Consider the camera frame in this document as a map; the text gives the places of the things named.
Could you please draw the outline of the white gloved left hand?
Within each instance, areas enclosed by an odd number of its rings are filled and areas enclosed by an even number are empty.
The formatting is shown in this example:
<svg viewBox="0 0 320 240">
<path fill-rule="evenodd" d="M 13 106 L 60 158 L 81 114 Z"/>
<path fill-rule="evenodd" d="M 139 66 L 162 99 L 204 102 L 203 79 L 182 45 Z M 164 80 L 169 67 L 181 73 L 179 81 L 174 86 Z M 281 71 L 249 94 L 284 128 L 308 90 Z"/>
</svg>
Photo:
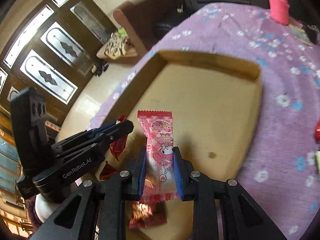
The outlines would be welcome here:
<svg viewBox="0 0 320 240">
<path fill-rule="evenodd" d="M 27 214 L 33 227 L 33 232 L 36 232 L 59 206 L 60 204 L 47 200 L 41 194 L 27 200 Z"/>
</svg>

